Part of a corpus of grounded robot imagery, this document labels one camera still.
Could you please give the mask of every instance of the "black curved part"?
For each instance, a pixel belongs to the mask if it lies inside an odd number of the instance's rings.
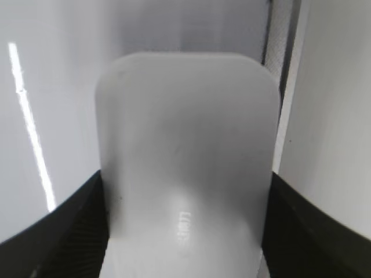
[[[271,278],[371,277],[371,242],[272,176],[263,252]]]
[[[98,171],[54,212],[0,244],[0,277],[98,277],[108,237]]]

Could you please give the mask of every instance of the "gray surface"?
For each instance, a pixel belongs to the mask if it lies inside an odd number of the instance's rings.
[[[266,0],[108,2],[105,24],[115,34],[117,56],[138,51],[192,51],[235,52],[262,59],[270,6]]]

